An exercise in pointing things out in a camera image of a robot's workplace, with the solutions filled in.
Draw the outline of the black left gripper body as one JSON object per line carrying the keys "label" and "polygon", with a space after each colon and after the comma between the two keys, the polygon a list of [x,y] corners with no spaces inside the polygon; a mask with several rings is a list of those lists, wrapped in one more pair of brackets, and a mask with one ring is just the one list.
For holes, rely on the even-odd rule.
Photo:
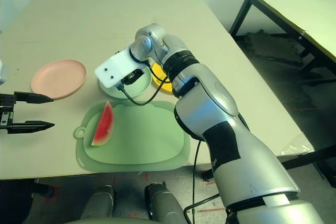
{"label": "black left gripper body", "polygon": [[1,130],[16,130],[13,124],[15,103],[16,92],[13,94],[1,94]]}

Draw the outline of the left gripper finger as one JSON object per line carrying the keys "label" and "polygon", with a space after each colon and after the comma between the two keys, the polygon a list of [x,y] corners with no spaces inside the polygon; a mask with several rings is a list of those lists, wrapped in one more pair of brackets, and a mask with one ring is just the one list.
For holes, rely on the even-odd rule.
{"label": "left gripper finger", "polygon": [[46,95],[43,94],[36,94],[36,93],[28,93],[28,92],[14,92],[14,96],[16,101],[22,101],[26,103],[32,104],[42,104],[53,102],[54,100]]}
{"label": "left gripper finger", "polygon": [[8,134],[34,133],[49,129],[54,125],[55,125],[54,123],[49,123],[45,121],[25,121],[23,123],[12,123],[12,125],[7,128],[7,133]]}

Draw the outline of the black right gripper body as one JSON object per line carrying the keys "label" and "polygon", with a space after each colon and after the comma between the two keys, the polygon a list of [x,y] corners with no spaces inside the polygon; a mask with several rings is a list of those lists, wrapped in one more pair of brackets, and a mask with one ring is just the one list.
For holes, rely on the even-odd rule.
{"label": "black right gripper body", "polygon": [[126,77],[124,77],[121,80],[121,83],[126,86],[131,85],[135,83],[143,75],[144,75],[144,71],[142,69],[135,69],[130,74],[128,74]]}

